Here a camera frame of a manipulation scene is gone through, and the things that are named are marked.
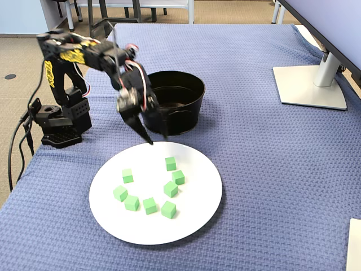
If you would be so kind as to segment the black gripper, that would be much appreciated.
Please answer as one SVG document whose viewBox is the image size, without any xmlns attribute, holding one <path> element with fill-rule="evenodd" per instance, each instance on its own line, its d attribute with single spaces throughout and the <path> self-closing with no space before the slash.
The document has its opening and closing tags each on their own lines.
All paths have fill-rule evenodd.
<svg viewBox="0 0 361 271">
<path fill-rule="evenodd" d="M 125 68 L 123 71 L 123 121 L 142 139 L 153 145 L 142 125 L 139 114 L 153 113 L 153 131 L 168 138 L 167 119 L 162 114 L 148 75 L 143 68 Z"/>
</svg>

